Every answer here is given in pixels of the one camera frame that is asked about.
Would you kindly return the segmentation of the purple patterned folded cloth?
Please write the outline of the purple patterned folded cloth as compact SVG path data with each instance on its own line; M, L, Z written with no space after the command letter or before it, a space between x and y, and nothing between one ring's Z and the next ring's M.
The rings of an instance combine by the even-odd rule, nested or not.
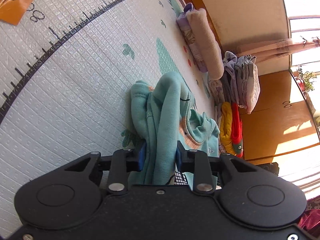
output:
M194 33L191 29L191 26L188 22L186 13L191 12L194 10L194 6L192 3L187 3L183 9L183 11L179 14L179 16L176 19L176 22L180 28L180 31L183 34L183 37L186 41L186 43L189 46L189 49L193 55L193 58L195 60L195 64L197 65L198 69L202 73L208 72L207 66L201 56L201 53L199 51L199 48L197 46L197 43L195 41Z

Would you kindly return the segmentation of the printed foam play mat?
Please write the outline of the printed foam play mat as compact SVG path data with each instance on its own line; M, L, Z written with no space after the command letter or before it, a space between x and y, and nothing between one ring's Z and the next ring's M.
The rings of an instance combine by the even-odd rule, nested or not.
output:
M1 236L20 227L16 191L82 155L133 140L130 88L179 72L214 115L176 23L184 0L33 0L1 23Z

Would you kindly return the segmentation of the beige folded towel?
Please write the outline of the beige folded towel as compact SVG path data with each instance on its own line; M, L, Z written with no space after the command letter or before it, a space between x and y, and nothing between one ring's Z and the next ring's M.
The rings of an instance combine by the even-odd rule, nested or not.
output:
M221 49L208 23L206 10L188 11L186 17L210 77L220 79L224 72Z

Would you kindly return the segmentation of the colourful clothes pile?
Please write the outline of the colourful clothes pile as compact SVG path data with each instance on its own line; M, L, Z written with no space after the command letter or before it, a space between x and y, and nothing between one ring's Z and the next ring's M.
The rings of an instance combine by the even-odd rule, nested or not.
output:
M220 131L219 152L230 153L239 158L244 154L242 120L240 109L251 114L260 95L256 57L236 56L225 52L223 75L220 79L208 78L208 87L215 105L215 120Z

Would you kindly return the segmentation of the green potted plant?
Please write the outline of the green potted plant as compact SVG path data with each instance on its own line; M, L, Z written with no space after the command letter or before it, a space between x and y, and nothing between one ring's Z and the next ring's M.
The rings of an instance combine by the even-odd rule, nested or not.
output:
M309 72L309 71L304 72L301 66L298 67L297 71L298 71L297 81L299 82L301 90L306 93L313 91L314 90L313 83L315 79L317 79L317 75L314 72Z

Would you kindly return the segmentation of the wooden cabinet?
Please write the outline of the wooden cabinet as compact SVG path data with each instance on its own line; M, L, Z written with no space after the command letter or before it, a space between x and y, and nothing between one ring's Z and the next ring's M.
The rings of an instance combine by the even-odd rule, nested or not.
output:
M240 109L244 159L255 164L319 145L307 103L290 71L259 77L260 95L251 113Z

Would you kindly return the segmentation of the teal lion print garment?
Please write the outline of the teal lion print garment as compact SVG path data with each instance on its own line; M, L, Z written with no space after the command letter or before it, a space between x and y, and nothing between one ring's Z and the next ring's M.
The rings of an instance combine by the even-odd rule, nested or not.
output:
M195 98L180 74L164 74L156 87L137 81L130 93L133 126L137 135L146 140L144 167L130 173L131 185L166 184L175 173L178 142L186 150L218 157L217 123L193 109Z

